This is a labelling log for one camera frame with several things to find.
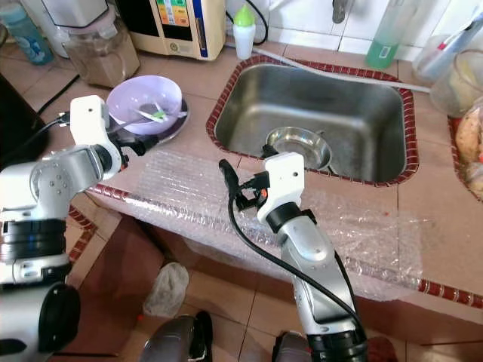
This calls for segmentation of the slim metal spoon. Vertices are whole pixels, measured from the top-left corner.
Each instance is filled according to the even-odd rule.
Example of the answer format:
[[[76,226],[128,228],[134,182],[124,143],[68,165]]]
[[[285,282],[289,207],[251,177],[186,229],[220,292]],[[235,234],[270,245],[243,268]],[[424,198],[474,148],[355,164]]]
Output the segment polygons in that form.
[[[163,108],[158,108],[152,104],[143,104],[135,110],[136,117],[130,121],[130,124],[148,124],[148,123],[173,123],[189,114],[187,110],[169,113]]]

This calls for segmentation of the white crumpled rag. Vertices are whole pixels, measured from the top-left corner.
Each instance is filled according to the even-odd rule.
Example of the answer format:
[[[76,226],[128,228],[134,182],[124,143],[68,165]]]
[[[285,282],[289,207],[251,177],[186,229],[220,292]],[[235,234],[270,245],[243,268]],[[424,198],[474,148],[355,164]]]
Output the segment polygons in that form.
[[[178,262],[163,265],[143,303],[143,313],[162,318],[176,317],[186,296],[189,276],[189,269]]]

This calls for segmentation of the clear plastic container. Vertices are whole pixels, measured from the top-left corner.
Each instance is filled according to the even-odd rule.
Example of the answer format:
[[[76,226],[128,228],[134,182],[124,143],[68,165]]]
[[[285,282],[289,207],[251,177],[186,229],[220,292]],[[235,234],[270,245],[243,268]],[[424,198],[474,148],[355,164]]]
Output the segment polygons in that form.
[[[424,48],[413,62],[414,76],[419,82],[434,83],[452,65],[457,54],[449,45],[452,37],[453,35],[442,34],[428,38]]]

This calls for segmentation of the purple plastic bowl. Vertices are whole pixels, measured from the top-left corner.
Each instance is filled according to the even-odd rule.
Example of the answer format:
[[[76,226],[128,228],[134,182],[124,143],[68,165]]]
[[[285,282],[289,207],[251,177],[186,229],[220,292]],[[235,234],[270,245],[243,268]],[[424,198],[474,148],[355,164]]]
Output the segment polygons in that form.
[[[143,104],[152,104],[167,112],[178,112],[182,109],[182,102],[182,90],[171,79],[159,75],[141,75],[114,87],[108,94],[106,105],[108,113],[116,123],[134,120],[134,110]],[[158,133],[167,127],[168,125],[155,125],[149,129],[141,125],[136,128],[136,133]]]

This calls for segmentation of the metal faucet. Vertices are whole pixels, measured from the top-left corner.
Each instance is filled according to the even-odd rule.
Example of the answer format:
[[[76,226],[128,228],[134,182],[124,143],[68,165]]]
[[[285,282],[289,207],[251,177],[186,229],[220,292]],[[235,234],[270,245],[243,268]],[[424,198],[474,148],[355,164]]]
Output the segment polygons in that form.
[[[348,17],[352,0],[331,0],[331,20],[333,24],[341,24]]]

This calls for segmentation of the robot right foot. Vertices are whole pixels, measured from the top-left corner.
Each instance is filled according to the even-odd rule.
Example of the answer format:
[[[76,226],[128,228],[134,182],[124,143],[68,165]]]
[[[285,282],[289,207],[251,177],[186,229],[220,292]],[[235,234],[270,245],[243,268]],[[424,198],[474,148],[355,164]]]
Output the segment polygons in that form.
[[[281,333],[275,339],[272,362],[312,362],[307,340],[294,331]]]

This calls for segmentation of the small stainless steel bowl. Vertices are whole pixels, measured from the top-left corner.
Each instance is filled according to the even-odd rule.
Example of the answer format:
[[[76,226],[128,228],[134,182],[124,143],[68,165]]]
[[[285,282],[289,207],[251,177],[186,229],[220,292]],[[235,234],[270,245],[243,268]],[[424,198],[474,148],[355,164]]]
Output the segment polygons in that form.
[[[331,147],[317,132],[301,127],[277,127],[266,136],[264,158],[268,158],[266,147],[272,147],[276,154],[296,152],[302,155],[306,168],[331,171]]]

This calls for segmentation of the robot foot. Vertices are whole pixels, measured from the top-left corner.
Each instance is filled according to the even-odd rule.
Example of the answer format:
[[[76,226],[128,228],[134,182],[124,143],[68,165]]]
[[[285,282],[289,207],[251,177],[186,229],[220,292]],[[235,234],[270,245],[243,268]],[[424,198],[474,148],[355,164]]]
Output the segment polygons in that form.
[[[183,314],[156,329],[138,362],[213,362],[213,337],[207,311]]]
[[[312,362],[307,340],[294,331],[281,333],[275,339],[272,362]]]

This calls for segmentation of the stainless steel sink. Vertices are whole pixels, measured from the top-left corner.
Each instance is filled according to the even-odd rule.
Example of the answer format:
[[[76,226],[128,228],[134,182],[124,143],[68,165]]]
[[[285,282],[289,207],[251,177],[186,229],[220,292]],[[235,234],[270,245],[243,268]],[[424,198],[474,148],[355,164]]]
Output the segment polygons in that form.
[[[207,134],[225,152],[263,158],[270,131],[305,128],[332,151],[331,171],[313,171],[369,186],[403,183],[420,166],[414,97],[391,81],[377,70],[254,56],[232,72]]]

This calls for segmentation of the white bottle green cap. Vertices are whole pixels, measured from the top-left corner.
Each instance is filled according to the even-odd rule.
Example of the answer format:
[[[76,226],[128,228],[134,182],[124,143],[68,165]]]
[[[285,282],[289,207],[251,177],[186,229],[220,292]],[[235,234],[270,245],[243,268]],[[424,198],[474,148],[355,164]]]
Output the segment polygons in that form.
[[[232,17],[232,37],[235,39],[235,51],[241,61],[251,58],[256,33],[257,24],[253,10],[251,6],[242,5]]]

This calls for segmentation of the teal plastic bottle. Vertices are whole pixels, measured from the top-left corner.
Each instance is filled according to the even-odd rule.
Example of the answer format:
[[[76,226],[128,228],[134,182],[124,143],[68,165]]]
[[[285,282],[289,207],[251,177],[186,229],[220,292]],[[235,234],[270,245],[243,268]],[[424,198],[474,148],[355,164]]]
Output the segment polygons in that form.
[[[53,60],[51,46],[46,44],[41,31],[18,0],[1,0],[0,21],[9,35],[20,46],[27,60],[42,66]]]

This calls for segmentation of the tray of food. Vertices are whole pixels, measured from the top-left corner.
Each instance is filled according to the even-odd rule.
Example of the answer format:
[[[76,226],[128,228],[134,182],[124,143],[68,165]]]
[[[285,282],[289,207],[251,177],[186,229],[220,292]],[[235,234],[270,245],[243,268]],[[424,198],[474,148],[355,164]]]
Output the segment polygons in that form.
[[[460,179],[483,202],[483,97],[457,121],[454,145]]]

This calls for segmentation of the blender with clear jar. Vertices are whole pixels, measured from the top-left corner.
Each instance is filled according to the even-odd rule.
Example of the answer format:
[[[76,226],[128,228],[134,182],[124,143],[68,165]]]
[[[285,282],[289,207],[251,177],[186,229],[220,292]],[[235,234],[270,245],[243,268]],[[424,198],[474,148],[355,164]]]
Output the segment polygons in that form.
[[[83,82],[115,87],[137,72],[134,42],[107,0],[42,0],[52,22],[66,32],[63,48]]]

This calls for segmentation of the black kitchen appliance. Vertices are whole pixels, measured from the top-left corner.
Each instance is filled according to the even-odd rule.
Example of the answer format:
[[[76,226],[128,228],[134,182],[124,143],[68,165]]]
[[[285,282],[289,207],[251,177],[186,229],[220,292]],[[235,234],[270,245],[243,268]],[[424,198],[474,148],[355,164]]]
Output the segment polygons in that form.
[[[6,168],[30,136],[33,109],[13,85],[0,75],[0,165]]]

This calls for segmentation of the green dish soap bottle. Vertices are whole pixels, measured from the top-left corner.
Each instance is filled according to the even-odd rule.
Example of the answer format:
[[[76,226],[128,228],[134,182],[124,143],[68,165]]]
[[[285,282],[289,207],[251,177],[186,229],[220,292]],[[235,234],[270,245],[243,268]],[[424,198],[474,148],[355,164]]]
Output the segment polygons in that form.
[[[413,27],[413,17],[420,0],[389,0],[386,11],[367,51],[365,63],[369,68],[386,69],[395,59],[401,40]]]

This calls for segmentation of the clear bubble wrap sheet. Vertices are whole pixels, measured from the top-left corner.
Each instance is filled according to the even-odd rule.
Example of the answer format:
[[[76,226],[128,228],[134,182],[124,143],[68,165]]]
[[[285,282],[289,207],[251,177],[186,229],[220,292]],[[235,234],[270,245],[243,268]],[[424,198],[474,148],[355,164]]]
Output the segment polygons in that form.
[[[214,160],[151,154],[131,190],[105,183],[93,190],[120,201],[124,213],[182,235],[197,254],[283,281],[292,278],[238,237]],[[304,191],[301,207],[312,211],[334,245],[356,296],[389,301],[420,289],[424,221],[318,189]]]

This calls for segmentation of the beige water ionizer appliance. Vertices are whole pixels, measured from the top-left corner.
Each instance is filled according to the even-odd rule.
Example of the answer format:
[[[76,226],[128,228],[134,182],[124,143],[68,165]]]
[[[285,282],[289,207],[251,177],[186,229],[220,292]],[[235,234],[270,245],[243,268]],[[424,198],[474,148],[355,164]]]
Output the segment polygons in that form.
[[[113,0],[135,48],[214,61],[226,41],[225,0]]]

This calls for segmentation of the clear glass jar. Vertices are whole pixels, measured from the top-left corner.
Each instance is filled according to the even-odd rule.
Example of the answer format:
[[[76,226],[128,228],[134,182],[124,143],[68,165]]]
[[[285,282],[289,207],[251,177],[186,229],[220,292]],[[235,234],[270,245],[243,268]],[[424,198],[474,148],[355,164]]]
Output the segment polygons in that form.
[[[456,55],[449,84],[452,96],[446,112],[450,117],[461,117],[483,97],[483,49],[468,49]]]

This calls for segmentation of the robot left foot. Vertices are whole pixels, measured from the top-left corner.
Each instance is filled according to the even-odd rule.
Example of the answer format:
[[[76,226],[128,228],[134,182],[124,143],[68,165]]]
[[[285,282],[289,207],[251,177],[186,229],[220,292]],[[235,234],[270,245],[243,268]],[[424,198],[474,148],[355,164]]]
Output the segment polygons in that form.
[[[183,314],[156,329],[138,362],[213,362],[213,337],[207,311]]]

